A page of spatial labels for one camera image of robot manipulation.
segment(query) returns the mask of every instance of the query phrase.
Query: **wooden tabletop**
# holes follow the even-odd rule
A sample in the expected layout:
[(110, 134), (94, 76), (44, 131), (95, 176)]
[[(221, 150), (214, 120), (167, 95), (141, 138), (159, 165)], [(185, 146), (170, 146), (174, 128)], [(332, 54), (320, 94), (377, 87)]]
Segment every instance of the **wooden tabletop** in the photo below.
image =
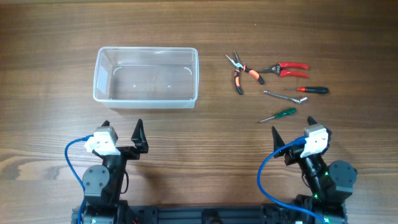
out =
[[(398, 218), (398, 5), (395, 1), (159, 1), (0, 6), (0, 220), (69, 223), (83, 198), (64, 148), (108, 119), (118, 146), (139, 118), (149, 153), (128, 162), (130, 205), (253, 205), (269, 202), (256, 174), (272, 152), (271, 126), (285, 141), (308, 115), (333, 131), (323, 156), (358, 170), (346, 201), (350, 223)], [(103, 46), (194, 47), (200, 84), (191, 110), (111, 110), (93, 99)], [(310, 79), (243, 74), (233, 85), (225, 54), (262, 68), (310, 65)], [(263, 95), (282, 87), (327, 86), (306, 104)], [(258, 124), (288, 107), (298, 113)], [(100, 164), (83, 144), (70, 148), (81, 177)], [(311, 194), (298, 165), (273, 159), (262, 183), (290, 202)]]

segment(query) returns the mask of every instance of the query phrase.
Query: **silver wrench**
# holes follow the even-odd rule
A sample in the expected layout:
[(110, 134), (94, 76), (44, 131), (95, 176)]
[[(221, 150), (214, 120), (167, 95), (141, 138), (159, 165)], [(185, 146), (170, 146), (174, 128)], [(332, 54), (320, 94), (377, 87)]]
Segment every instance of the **silver wrench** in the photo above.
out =
[(298, 103), (298, 104), (301, 104), (301, 103), (303, 103), (304, 101), (306, 101), (306, 100), (308, 99), (307, 97), (303, 97), (303, 98), (301, 98), (301, 99), (295, 99), (295, 98), (288, 97), (288, 96), (285, 96), (285, 95), (280, 95), (280, 94), (276, 94), (276, 93), (271, 93), (270, 91), (267, 91), (267, 90), (264, 90), (263, 93), (264, 93), (264, 94), (268, 94), (268, 95), (272, 95), (272, 96), (276, 96), (276, 97), (279, 97), (279, 98), (283, 98), (283, 99), (286, 99), (286, 100), (291, 100), (291, 101), (293, 101), (294, 103)]

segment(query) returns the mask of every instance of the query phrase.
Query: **red pruning shears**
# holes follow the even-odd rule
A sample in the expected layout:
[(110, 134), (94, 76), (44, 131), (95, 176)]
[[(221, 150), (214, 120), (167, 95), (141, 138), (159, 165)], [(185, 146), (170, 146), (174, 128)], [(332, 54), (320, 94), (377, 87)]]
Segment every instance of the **red pruning shears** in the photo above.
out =
[(247, 72), (248, 74), (250, 74), (254, 78), (256, 78), (256, 80), (258, 80), (261, 85), (264, 84), (264, 80), (262, 79), (260, 74), (258, 74), (253, 69), (248, 68), (247, 66), (241, 64), (241, 61), (239, 60), (238, 54), (236, 52), (235, 52), (235, 57), (236, 57), (236, 62), (234, 60), (232, 60), (230, 57), (228, 57), (228, 59), (230, 59), (232, 64), (235, 65), (235, 74), (234, 74), (234, 77), (235, 77), (235, 88), (236, 88), (236, 91), (238, 91), (239, 95), (243, 94), (243, 91), (242, 91), (242, 88), (241, 88), (241, 84), (239, 82), (239, 74), (241, 72), (241, 69), (243, 69), (245, 72)]
[(302, 69), (310, 69), (307, 64), (304, 63), (296, 63), (296, 62), (279, 62), (276, 65), (273, 65), (268, 68), (264, 68), (261, 70), (257, 70), (258, 73), (275, 73), (280, 77), (287, 77), (287, 76), (295, 76), (301, 78), (308, 78), (306, 73), (296, 72), (296, 71), (288, 71), (286, 68), (302, 68)]

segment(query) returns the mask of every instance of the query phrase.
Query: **screwdriver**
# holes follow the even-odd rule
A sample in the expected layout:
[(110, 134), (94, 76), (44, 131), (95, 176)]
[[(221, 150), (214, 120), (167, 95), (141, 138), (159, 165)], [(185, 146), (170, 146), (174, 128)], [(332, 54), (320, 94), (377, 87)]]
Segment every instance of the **screwdriver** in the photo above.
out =
[(283, 88), (284, 90), (295, 90), (302, 91), (304, 93), (318, 93), (318, 94), (326, 94), (329, 92), (329, 89), (326, 87), (298, 87), (298, 88)]
[(292, 114), (296, 113), (296, 111), (297, 111), (296, 108), (289, 108), (287, 110), (284, 110), (284, 111), (282, 111), (280, 113), (275, 114), (273, 117), (264, 119), (264, 120), (262, 120), (260, 122), (265, 122), (265, 121), (268, 121), (269, 119), (273, 119), (273, 118), (278, 119), (278, 118), (282, 118), (284, 116), (292, 115)]

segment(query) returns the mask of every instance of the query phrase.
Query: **white plastic bin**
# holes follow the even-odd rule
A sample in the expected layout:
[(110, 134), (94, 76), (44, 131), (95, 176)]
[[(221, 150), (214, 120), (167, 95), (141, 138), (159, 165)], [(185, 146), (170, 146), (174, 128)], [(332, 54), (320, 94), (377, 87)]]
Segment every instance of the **white plastic bin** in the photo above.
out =
[(108, 108), (193, 108), (198, 52), (190, 47), (103, 47), (94, 72), (94, 99)]

